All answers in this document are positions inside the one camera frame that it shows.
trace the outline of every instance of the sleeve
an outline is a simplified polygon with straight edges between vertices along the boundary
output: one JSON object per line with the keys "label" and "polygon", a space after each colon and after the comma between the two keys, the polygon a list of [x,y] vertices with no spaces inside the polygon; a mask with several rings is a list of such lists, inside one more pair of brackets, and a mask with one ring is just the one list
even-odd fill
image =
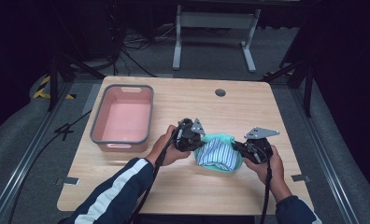
{"label": "sleeve", "polygon": [[321,220],[310,207],[297,196],[290,196],[276,205],[276,219],[279,224],[321,224]]}
{"label": "sleeve", "polygon": [[123,223],[134,210],[138,197],[152,182],[152,164],[146,159],[132,159],[95,188],[65,224]]}

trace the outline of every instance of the wooden tabletop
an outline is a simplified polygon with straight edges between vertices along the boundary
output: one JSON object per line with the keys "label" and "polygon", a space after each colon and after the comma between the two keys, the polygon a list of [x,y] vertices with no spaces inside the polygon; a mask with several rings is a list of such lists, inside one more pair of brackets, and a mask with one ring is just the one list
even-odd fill
{"label": "wooden tabletop", "polygon": [[[149,148],[142,153],[104,152],[90,137],[90,130],[104,89],[110,84],[147,84],[154,90]],[[225,90],[219,97],[215,91]],[[77,186],[64,186],[57,206],[74,211],[100,183],[134,157],[145,157],[169,124],[184,118],[199,118],[206,133],[226,133],[244,142],[253,127],[278,130],[268,138],[283,159],[285,180],[292,193],[312,202],[305,182],[292,181],[301,174],[270,86],[264,82],[204,80],[157,77],[106,77],[80,140],[68,176],[79,178]],[[264,184],[244,163],[235,173],[211,171],[196,164],[191,155],[162,167],[141,213],[260,215]],[[275,214],[269,197],[267,214]]]}

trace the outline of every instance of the striped cloth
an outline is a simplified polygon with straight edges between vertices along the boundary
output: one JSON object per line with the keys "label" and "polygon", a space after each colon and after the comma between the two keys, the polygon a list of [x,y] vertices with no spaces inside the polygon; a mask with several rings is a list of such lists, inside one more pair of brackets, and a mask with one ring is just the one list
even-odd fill
{"label": "striped cloth", "polygon": [[197,163],[205,168],[226,173],[238,170],[243,160],[241,155],[233,150],[232,145],[230,145],[232,142],[234,142],[232,136],[226,134],[214,135],[202,147],[194,151]]}

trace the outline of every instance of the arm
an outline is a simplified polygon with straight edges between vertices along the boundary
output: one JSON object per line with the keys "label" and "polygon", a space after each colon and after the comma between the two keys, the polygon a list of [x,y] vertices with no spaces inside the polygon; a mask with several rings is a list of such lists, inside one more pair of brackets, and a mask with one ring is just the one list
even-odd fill
{"label": "arm", "polygon": [[[168,127],[145,159],[130,160],[115,175],[99,185],[65,223],[123,223],[132,214],[138,197],[153,183],[156,159],[175,128],[173,125]],[[180,152],[170,145],[163,165],[185,159],[190,154]]]}
{"label": "arm", "polygon": [[[275,197],[276,219],[278,223],[320,223],[317,216],[310,210],[305,202],[293,196],[284,181],[284,167],[276,147],[272,146],[273,156],[270,158],[272,168],[272,180],[270,191]],[[257,173],[260,180],[265,184],[267,164],[255,164],[245,158],[244,163]]]}

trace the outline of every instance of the pink bin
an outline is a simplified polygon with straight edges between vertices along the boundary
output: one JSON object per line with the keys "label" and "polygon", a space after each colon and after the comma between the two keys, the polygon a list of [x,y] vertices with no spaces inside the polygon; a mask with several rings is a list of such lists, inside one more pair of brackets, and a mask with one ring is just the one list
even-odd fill
{"label": "pink bin", "polygon": [[108,86],[92,125],[92,141],[104,151],[147,150],[152,105],[151,86]]}

